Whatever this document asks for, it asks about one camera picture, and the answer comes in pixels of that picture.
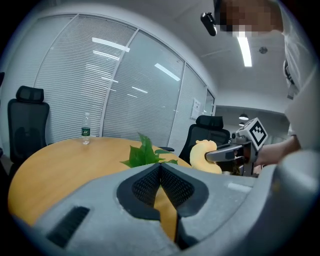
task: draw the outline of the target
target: yellow stuffed toy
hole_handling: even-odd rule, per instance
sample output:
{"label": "yellow stuffed toy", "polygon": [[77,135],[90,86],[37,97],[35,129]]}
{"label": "yellow stuffed toy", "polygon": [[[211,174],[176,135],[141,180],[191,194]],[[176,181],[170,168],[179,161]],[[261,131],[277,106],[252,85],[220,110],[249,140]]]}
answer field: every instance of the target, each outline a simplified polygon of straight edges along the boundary
{"label": "yellow stuffed toy", "polygon": [[205,153],[216,151],[217,144],[211,140],[197,140],[190,152],[190,164],[193,168],[213,174],[222,174],[222,170],[215,162],[208,162]]}

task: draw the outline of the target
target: round table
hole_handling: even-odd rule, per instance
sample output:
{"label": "round table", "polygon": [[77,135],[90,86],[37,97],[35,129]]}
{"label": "round table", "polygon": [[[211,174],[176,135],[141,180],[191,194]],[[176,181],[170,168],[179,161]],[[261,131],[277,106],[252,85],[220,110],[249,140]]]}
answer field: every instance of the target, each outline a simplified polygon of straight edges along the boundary
{"label": "round table", "polygon": [[[68,139],[48,145],[30,156],[16,172],[8,194],[11,214],[33,225],[55,203],[93,179],[127,170],[120,161],[129,159],[130,146],[139,148],[141,142],[91,137],[83,145],[81,138]],[[190,167],[175,154],[161,154],[166,160]],[[154,208],[160,211],[161,225],[174,240],[177,212],[166,193],[160,188]]]}

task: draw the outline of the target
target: water bottle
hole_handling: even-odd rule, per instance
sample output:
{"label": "water bottle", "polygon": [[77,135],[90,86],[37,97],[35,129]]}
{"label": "water bottle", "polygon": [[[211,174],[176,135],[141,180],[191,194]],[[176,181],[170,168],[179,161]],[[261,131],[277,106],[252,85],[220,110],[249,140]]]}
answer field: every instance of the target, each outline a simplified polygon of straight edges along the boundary
{"label": "water bottle", "polygon": [[87,145],[90,143],[90,114],[85,113],[85,117],[82,121],[81,128],[82,144]]}

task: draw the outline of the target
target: black office chair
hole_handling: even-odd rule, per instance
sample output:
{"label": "black office chair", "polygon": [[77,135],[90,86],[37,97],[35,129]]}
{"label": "black office chair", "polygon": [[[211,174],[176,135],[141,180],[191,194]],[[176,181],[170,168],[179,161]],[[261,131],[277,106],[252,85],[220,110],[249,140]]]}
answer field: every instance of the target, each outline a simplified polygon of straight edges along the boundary
{"label": "black office chair", "polygon": [[28,157],[47,145],[45,130],[49,105],[43,101],[43,89],[21,86],[16,99],[8,103],[11,179]]}
{"label": "black office chair", "polygon": [[195,124],[189,128],[188,137],[179,158],[190,164],[190,151],[196,141],[214,141],[217,146],[227,144],[230,139],[230,132],[223,129],[222,116],[200,115]]}

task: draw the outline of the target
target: person's arm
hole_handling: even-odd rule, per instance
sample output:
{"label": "person's arm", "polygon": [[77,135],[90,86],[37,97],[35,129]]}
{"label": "person's arm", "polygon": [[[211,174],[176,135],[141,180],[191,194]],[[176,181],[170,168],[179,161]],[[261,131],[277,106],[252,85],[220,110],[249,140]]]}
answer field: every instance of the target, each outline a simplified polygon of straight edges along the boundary
{"label": "person's arm", "polygon": [[280,143],[264,145],[258,154],[254,166],[277,164],[286,155],[295,152],[300,148],[299,141],[295,135]]}

